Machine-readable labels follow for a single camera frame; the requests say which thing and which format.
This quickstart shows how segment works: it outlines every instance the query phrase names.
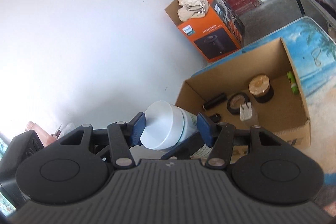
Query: product image on box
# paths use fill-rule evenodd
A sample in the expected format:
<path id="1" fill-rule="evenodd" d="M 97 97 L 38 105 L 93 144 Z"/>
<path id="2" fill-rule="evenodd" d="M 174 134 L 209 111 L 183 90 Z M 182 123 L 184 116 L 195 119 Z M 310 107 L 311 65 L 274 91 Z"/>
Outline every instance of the product image on box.
<path id="1" fill-rule="evenodd" d="M 197 39 L 194 43 L 208 59 L 237 49 L 223 28 Z"/>
<path id="2" fill-rule="evenodd" d="M 230 32 L 242 43 L 245 35 L 245 27 L 237 14 L 232 10 L 226 0 L 213 0 L 211 7 L 216 11 L 218 16 L 223 20 Z"/>

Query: cardboard box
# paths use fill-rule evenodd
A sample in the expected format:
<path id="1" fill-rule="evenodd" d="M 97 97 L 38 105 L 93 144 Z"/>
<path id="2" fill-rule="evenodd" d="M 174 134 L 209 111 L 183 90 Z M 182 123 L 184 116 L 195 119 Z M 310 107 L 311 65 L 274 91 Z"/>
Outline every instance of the cardboard box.
<path id="1" fill-rule="evenodd" d="M 244 42 L 245 27 L 226 0 L 207 0 L 209 10 L 205 17 L 182 22 L 177 14 L 178 0 L 174 0 L 166 13 L 208 62 L 223 58 L 240 49 Z"/>
<path id="2" fill-rule="evenodd" d="M 195 115 L 204 113 L 203 103 L 225 92 L 231 95 L 243 91 L 251 99 L 257 110 L 259 124 L 297 148 L 310 146 L 310 117 L 300 82 L 300 94 L 294 95 L 287 78 L 292 70 L 296 79 L 297 72 L 281 38 L 240 55 L 211 70 L 186 80 L 180 90 L 176 106 Z M 270 78 L 274 89 L 273 98 L 264 104 L 256 102 L 248 91 L 251 79 L 265 74 Z M 226 108 L 227 101 L 205 111 L 210 116 L 221 115 L 221 122 L 234 124 L 238 129 L 248 129 L 239 115 L 232 115 Z M 233 160 L 246 154 L 247 148 L 234 147 Z"/>

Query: blue table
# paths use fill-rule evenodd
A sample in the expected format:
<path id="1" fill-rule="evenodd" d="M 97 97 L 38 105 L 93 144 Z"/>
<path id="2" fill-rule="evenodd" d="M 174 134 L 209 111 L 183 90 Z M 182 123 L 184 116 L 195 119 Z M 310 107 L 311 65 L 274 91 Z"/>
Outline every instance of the blue table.
<path id="1" fill-rule="evenodd" d="M 311 146 L 302 150 L 326 173 L 326 182 L 336 175 L 336 45 L 311 18 L 302 17 L 200 70 L 210 70 L 278 37 L 286 43 L 293 59 L 311 119 Z"/>

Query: black speaker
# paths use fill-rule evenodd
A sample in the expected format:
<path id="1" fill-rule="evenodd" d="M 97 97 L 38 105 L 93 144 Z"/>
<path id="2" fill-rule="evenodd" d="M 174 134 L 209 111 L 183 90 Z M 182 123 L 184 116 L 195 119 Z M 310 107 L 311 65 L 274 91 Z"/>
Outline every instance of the black speaker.
<path id="1" fill-rule="evenodd" d="M 16 170 L 25 159 L 43 148 L 36 132 L 29 130 L 12 139 L 0 161 L 0 192 L 17 209 L 25 199 L 16 183 Z"/>

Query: open cardboard box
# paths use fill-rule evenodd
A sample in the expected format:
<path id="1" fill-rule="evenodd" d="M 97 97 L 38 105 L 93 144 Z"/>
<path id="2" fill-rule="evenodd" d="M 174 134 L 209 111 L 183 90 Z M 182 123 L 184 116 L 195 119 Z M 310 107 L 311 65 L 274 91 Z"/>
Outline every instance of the open cardboard box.
<path id="1" fill-rule="evenodd" d="M 186 80 L 180 90 L 176 106 L 195 115 L 199 112 L 210 116 L 221 115 L 221 122 L 228 122 L 238 129 L 248 129 L 240 121 L 239 115 L 232 115 L 226 108 L 226 102 L 204 111 L 205 101 L 225 92 L 228 98 L 243 91 L 251 99 L 259 118 L 259 125 L 275 133 L 297 148 L 310 146 L 310 117 L 300 82 L 297 81 L 299 95 L 294 95 L 287 78 L 287 72 L 293 71 L 298 79 L 293 61 L 281 38 L 229 60 L 202 74 Z M 260 104 L 249 93 L 248 86 L 253 77 L 265 74 L 270 78 L 274 89 L 273 98 Z M 237 160 L 247 153 L 247 147 L 236 146 L 232 159 Z"/>

